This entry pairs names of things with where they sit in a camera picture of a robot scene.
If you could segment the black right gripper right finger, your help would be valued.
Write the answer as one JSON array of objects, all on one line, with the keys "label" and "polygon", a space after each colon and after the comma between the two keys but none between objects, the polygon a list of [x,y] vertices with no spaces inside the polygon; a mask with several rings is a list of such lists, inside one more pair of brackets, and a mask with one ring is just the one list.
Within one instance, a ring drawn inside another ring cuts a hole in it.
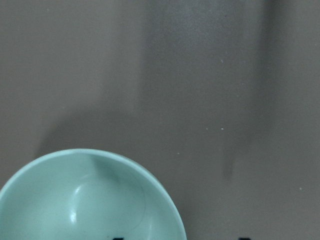
[{"label": "black right gripper right finger", "polygon": [[251,240],[251,238],[250,238],[250,237],[245,236],[245,237],[239,237],[239,238],[238,238],[238,240]]}]

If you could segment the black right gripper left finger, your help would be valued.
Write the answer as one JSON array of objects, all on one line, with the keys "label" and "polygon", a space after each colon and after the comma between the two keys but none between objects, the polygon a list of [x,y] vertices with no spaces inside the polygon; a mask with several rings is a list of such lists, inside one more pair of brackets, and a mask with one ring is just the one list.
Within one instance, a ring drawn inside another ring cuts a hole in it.
[{"label": "black right gripper left finger", "polygon": [[112,238],[112,240],[124,240],[125,238],[123,236],[117,236]]}]

